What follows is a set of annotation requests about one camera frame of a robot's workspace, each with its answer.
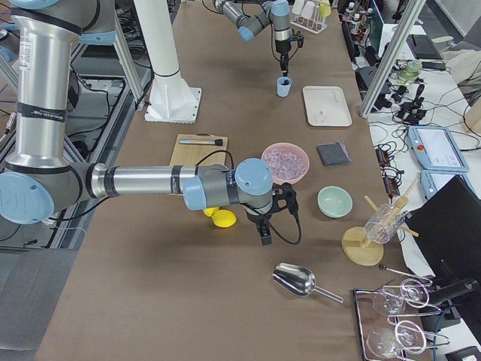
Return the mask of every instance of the white tray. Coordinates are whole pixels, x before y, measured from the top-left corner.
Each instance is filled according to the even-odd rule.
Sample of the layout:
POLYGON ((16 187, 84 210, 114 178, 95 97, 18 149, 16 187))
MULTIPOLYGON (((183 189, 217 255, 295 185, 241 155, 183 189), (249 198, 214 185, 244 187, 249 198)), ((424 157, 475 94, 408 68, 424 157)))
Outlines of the white tray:
POLYGON ((338 86, 305 86, 302 90, 311 126, 350 126, 349 108, 338 86))

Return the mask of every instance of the black clamp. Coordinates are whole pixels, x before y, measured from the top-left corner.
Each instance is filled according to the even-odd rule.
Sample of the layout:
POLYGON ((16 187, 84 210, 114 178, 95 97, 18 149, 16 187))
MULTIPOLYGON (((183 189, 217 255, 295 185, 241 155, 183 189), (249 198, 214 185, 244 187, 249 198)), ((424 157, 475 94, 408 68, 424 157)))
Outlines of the black clamp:
POLYGON ((289 209, 289 213, 292 214, 295 219, 298 219, 299 204, 296 199, 296 193, 293 190, 292 185, 289 183, 284 183, 281 186, 274 184, 272 207, 269 212, 265 214, 253 214, 247 211, 247 219, 256 224, 263 246, 272 243, 271 228, 269 226, 269 220, 272 214, 281 212, 285 209, 289 209))

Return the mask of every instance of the green bowl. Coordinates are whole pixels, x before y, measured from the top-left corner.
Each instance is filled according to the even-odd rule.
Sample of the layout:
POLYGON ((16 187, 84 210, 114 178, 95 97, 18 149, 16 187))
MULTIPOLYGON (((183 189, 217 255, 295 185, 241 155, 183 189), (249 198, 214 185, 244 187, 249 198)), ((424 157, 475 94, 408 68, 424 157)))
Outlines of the green bowl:
POLYGON ((352 198, 340 187, 327 186, 319 191, 317 205, 326 216, 340 218, 352 210, 352 198))

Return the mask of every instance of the white label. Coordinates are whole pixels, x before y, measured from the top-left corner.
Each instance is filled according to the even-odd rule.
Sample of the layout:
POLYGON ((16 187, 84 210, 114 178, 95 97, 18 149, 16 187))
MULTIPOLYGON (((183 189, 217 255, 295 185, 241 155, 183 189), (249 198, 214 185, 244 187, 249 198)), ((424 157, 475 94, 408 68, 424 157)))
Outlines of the white label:
POLYGON ((32 66, 32 42, 33 40, 28 36, 20 37, 20 53, 18 61, 18 69, 22 71, 31 71, 32 66))

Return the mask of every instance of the wooden cutting board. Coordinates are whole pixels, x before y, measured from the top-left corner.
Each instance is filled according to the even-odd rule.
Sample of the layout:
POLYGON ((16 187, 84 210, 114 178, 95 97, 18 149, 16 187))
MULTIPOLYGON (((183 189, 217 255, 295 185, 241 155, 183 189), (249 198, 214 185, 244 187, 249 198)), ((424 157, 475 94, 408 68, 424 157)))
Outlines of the wooden cutting board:
MULTIPOLYGON (((193 134, 179 134, 175 141, 174 151, 172 152, 170 166, 173 165, 195 165, 199 160, 204 158, 215 150, 227 149, 227 137, 219 137, 216 135, 193 135, 193 134), (198 139, 211 140, 222 139, 223 145, 191 145, 179 144, 179 139, 198 139)), ((202 165, 224 164, 225 153, 216 153, 202 162, 202 165)))

